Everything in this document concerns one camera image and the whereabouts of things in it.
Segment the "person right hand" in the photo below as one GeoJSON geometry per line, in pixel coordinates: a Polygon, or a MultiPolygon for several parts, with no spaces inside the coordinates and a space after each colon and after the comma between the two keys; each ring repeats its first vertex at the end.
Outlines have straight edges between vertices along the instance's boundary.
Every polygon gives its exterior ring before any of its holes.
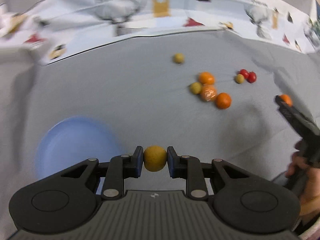
{"type": "Polygon", "coordinates": [[[299,200],[303,212],[300,218],[303,224],[307,224],[319,215],[319,168],[314,168],[306,163],[302,157],[305,143],[300,140],[295,144],[296,152],[291,156],[291,163],[288,166],[286,177],[290,178],[300,168],[307,175],[307,183],[299,200]]]}

